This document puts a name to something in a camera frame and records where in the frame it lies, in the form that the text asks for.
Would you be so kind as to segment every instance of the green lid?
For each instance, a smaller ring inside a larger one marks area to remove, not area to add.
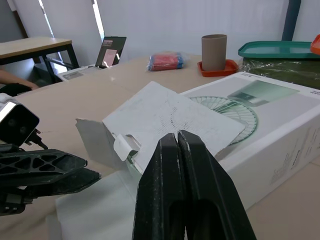
[[[310,41],[252,41],[238,50],[238,55],[255,59],[320,59],[310,51]]]

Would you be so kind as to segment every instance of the table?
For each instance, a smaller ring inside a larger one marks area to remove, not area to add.
[[[77,57],[72,47],[72,40],[52,37],[29,37],[15,41],[0,43],[0,66],[19,62],[26,59],[42,57],[53,83],[55,73],[47,59],[48,54],[67,51],[71,65],[79,68]]]
[[[17,99],[40,118],[38,129],[49,148],[88,159],[89,168],[106,176],[113,170],[89,160],[75,127],[75,118],[101,121],[150,81],[181,93],[217,80],[199,74],[197,62],[200,60],[200,56],[191,56],[185,69],[147,72],[148,58],[137,58],[91,75],[27,92]],[[39,149],[36,146],[24,148]],[[318,239],[319,182],[320,157],[252,206],[247,214],[257,239]],[[55,197],[36,199],[22,214],[0,218],[0,239],[47,239],[45,217],[52,213],[55,213]]]

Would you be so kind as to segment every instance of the person's arm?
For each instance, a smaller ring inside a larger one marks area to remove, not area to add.
[[[0,69],[0,84],[21,84],[21,85],[25,85],[29,88],[31,88],[32,90],[38,89],[39,87],[34,84],[33,82],[24,80],[20,77],[17,77],[7,71],[1,70]]]

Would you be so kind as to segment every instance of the laptop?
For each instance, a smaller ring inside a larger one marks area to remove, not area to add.
[[[118,64],[126,39],[127,37],[125,36],[105,36],[95,65],[84,66],[62,72],[57,76],[62,81],[68,81]]]

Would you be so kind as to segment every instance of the curtain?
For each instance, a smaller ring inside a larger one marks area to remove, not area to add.
[[[227,57],[251,41],[280,41],[289,0],[97,0],[106,36],[124,36],[122,57],[201,54],[201,37],[227,34]]]
[[[296,21],[293,41],[312,42],[320,34],[320,0],[303,0]]]
[[[29,38],[51,37],[39,0],[13,0]]]
[[[81,66],[95,64],[102,44],[91,0],[42,0],[55,38],[71,39]],[[69,58],[61,53],[65,62]]]

